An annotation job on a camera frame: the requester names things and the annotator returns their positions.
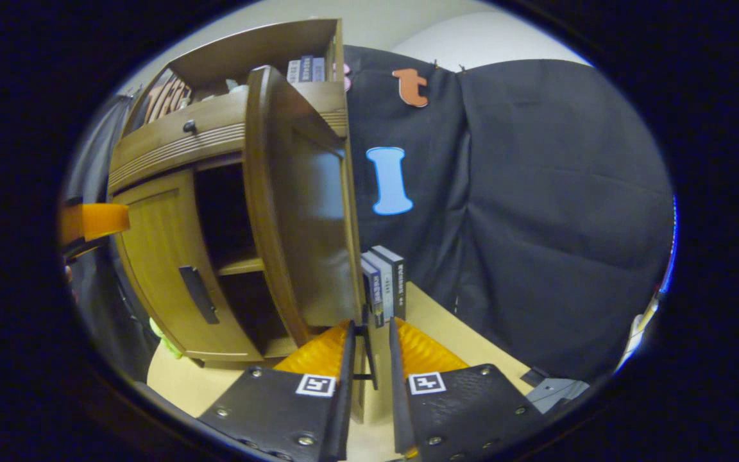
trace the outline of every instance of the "cabinet shelf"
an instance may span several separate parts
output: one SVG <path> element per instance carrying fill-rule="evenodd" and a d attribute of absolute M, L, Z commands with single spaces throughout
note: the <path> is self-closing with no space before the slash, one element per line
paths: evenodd
<path fill-rule="evenodd" d="M 217 274 L 219 276 L 264 271 L 264 261 L 255 252 L 255 248 L 247 248 L 231 253 L 222 263 L 223 265 L 218 268 Z"/>
<path fill-rule="evenodd" d="M 225 78 L 243 83 L 259 65 L 285 69 L 288 61 L 302 55 L 325 55 L 332 38 L 340 34 L 337 27 L 334 19 L 258 27 L 205 44 L 173 59 L 168 67 L 194 89 L 222 87 Z"/>

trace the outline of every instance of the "table surface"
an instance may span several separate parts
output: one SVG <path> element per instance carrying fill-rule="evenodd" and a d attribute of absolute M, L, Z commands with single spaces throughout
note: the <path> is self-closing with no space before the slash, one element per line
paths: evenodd
<path fill-rule="evenodd" d="M 470 366 L 492 363 L 513 383 L 516 389 L 527 395 L 532 386 L 521 380 L 530 368 L 514 359 L 489 340 L 467 327 L 460 319 L 429 298 L 419 287 L 407 283 L 407 322 L 435 339 Z M 347 440 L 348 459 L 378 462 L 396 459 L 394 450 L 391 378 L 389 375 L 388 324 L 372 329 L 370 338 L 375 351 L 378 369 L 378 391 L 367 381 L 364 390 L 364 418 L 350 422 Z M 281 359 L 270 359 L 262 366 L 276 365 Z M 193 417 L 201 415 L 241 375 L 244 369 L 255 363 L 207 362 L 200 368 L 187 357 L 175 359 L 173 354 L 159 344 L 147 374 L 147 385 Z"/>

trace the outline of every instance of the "cabinet drawer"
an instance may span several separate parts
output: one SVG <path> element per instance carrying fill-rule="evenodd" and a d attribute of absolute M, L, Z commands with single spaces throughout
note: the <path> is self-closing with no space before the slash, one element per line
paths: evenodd
<path fill-rule="evenodd" d="M 121 138 L 110 164 L 108 192 L 203 158 L 243 149 L 246 92 L 216 96 L 167 114 Z M 193 121 L 195 132 L 185 132 Z"/>
<path fill-rule="evenodd" d="M 129 207 L 130 229 L 117 237 L 121 261 L 167 338 L 188 357 L 263 359 L 215 277 L 199 225 L 193 172 L 144 182 L 115 196 L 114 203 Z M 208 304 L 215 323 L 206 316 Z"/>

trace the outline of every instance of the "black cloth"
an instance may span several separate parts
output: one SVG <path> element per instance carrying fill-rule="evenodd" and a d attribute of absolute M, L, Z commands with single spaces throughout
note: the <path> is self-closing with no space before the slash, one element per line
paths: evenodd
<path fill-rule="evenodd" d="M 82 197 L 85 204 L 104 202 L 112 149 L 121 137 L 134 96 L 114 96 L 94 114 L 73 155 L 65 199 Z M 109 363 L 136 381 L 147 379 L 158 337 L 115 254 L 106 248 L 80 255 L 71 264 L 79 318 Z"/>
<path fill-rule="evenodd" d="M 666 167 L 634 108 L 574 62 L 452 73 L 351 46 L 345 60 L 362 250 L 404 255 L 411 281 L 523 363 L 611 373 L 672 239 Z M 425 108 L 398 95 L 392 72 L 408 67 Z M 377 146 L 405 150 L 405 213 L 372 210 Z"/>

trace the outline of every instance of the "book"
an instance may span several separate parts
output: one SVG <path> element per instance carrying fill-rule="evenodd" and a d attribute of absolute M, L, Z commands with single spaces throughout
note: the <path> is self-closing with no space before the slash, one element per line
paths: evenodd
<path fill-rule="evenodd" d="M 384 299 L 381 297 L 381 271 L 361 257 L 361 271 L 364 273 L 364 292 L 369 312 L 375 318 L 375 327 L 384 327 Z"/>
<path fill-rule="evenodd" d="M 313 81 L 313 56 L 304 55 L 302 56 L 302 68 L 298 77 L 299 82 L 312 82 Z"/>
<path fill-rule="evenodd" d="M 336 46 L 337 46 L 336 39 L 335 39 L 335 37 L 332 37 L 332 43 L 330 44 L 330 47 L 329 47 L 329 62 L 330 62 L 330 64 L 329 64 L 329 67 L 327 67 L 327 71 L 329 72 L 329 68 L 332 68 L 332 79 L 331 79 L 331 81 L 333 81 L 333 82 L 337 81 L 337 79 L 336 79 L 337 73 L 335 71 L 335 67 L 336 67 L 336 65 L 335 65 L 335 62 L 336 62 L 335 49 L 336 49 Z"/>
<path fill-rule="evenodd" d="M 313 58 L 313 82 L 323 82 L 323 58 Z"/>
<path fill-rule="evenodd" d="M 361 254 L 364 260 L 381 271 L 381 299 L 384 302 L 384 319 L 393 317 L 393 266 L 373 252 Z"/>
<path fill-rule="evenodd" d="M 407 270 L 404 257 L 385 246 L 372 246 L 370 251 L 393 267 L 393 314 L 407 319 Z"/>
<path fill-rule="evenodd" d="M 302 69 L 302 61 L 300 59 L 293 59 L 287 64 L 287 81 L 290 83 L 298 83 L 300 76 L 300 70 Z"/>

